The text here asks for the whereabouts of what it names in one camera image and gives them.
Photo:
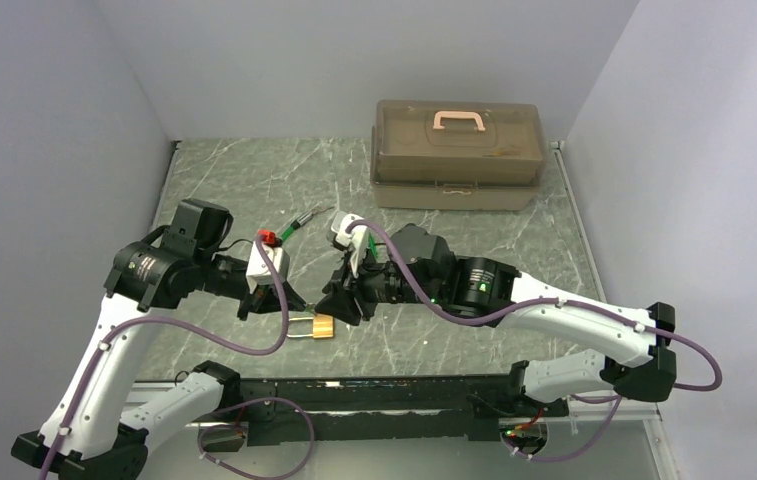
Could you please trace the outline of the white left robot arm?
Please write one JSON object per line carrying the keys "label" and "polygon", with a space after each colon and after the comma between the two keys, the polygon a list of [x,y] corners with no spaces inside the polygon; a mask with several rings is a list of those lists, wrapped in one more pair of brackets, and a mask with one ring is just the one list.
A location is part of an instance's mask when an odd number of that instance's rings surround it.
{"label": "white left robot arm", "polygon": [[190,294],[236,300],[239,319],[306,308],[288,283],[288,254],[270,234],[256,236],[246,260],[226,254],[233,223],[226,208],[187,198],[169,224],[116,254],[93,336],[66,393],[40,429],[17,437],[13,457],[41,478],[134,479],[148,456],[185,424],[208,414],[226,420],[239,411],[239,373],[213,361],[126,409],[152,342]]}

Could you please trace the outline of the green cable lock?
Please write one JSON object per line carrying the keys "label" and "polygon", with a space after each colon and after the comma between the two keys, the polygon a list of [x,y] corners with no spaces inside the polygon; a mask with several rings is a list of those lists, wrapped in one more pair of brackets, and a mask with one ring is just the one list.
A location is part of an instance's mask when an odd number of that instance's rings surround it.
{"label": "green cable lock", "polygon": [[[282,243],[286,242],[297,230],[304,227],[307,223],[309,223],[312,220],[314,216],[318,215],[319,213],[320,213],[320,210],[311,210],[296,217],[283,230],[283,232],[278,236],[278,238],[280,239]],[[377,249],[378,244],[376,243],[374,237],[371,234],[367,235],[367,244],[368,244],[369,252],[373,256],[376,256],[378,254],[378,249]]]}

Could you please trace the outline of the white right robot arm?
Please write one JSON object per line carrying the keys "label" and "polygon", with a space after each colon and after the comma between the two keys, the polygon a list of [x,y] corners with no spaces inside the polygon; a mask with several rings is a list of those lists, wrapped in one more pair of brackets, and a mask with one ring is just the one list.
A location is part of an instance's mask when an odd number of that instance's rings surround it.
{"label": "white right robot arm", "polygon": [[505,401],[518,415],[600,390],[653,403],[673,390],[677,363],[666,336],[675,310],[667,304],[632,309],[594,301],[503,262],[457,256],[443,237],[413,224],[384,238],[385,262],[369,247],[363,220],[345,218],[328,238],[344,256],[315,306],[321,314],[357,326],[380,304],[421,303],[457,325],[518,327],[583,346],[555,360],[512,365]]}

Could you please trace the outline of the brass padlock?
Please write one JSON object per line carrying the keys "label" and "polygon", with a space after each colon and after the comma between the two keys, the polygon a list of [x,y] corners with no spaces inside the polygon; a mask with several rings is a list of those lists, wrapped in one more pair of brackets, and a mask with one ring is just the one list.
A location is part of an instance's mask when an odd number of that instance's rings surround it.
{"label": "brass padlock", "polygon": [[[298,324],[308,324],[310,329],[306,332],[293,332],[292,328]],[[289,339],[312,339],[325,340],[335,336],[335,319],[324,314],[291,317],[287,337]]]}

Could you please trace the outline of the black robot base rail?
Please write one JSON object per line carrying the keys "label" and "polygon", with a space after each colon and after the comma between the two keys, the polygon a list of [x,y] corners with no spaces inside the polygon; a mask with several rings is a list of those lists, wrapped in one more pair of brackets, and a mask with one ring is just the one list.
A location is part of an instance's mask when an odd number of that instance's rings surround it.
{"label": "black robot base rail", "polygon": [[565,400],[522,397],[506,374],[244,379],[203,422],[247,429],[251,446],[464,437],[497,441],[514,423],[568,416]]}

